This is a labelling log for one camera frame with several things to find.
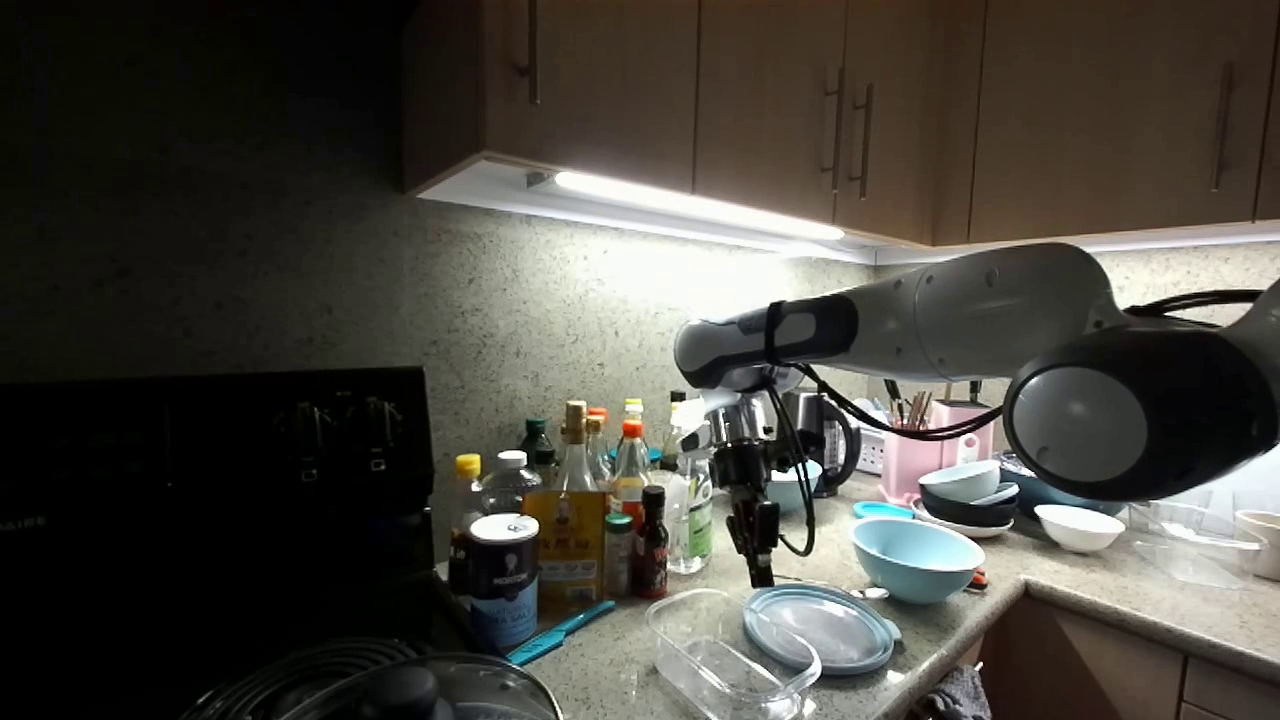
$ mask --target black appliance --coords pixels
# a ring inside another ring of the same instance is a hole
[[[0,389],[0,716],[176,720],[343,637],[486,652],[429,500],[419,370]]]

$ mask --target teal bowl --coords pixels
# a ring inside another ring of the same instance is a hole
[[[902,603],[938,603],[984,564],[966,536],[917,520],[858,520],[850,548],[863,573]]]

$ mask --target under-cabinet light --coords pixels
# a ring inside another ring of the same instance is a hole
[[[835,228],[835,224],[817,224],[817,220],[800,220],[800,216],[779,216],[779,213],[765,213],[765,208],[722,205],[722,199],[667,193],[667,190],[612,182],[612,176],[555,172],[550,184],[563,193],[574,193],[574,197],[594,197],[609,205],[687,216],[687,220],[702,220],[702,224],[733,224],[733,228],[800,238],[800,241],[845,241],[845,228]]]

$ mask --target kitchen counter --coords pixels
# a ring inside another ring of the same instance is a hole
[[[850,558],[850,503],[875,500],[875,480],[846,480],[840,495],[817,503],[821,536],[811,558],[772,553],[775,584],[828,584],[863,594],[866,578]],[[811,716],[899,716],[920,693],[938,683],[962,652],[1020,600],[1036,597],[1079,615],[1151,637],[1189,658],[1226,663],[1280,683],[1280,584],[1226,573],[1202,553],[1126,527],[1099,558],[1061,553],[1041,527],[980,540],[987,562],[984,594],[957,594],[936,609],[872,600],[899,630],[899,652],[887,674],[866,682],[821,682]],[[671,578],[671,594],[727,588],[750,597],[746,570],[715,516],[715,558],[698,578]],[[652,634],[639,600],[625,600],[612,615],[574,634],[559,652],[526,663],[569,720],[612,716],[687,716],[652,667]]]

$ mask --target lower cabinet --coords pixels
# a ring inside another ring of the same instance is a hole
[[[1275,720],[1280,683],[1161,639],[1020,600],[984,637],[993,716],[1036,720]]]

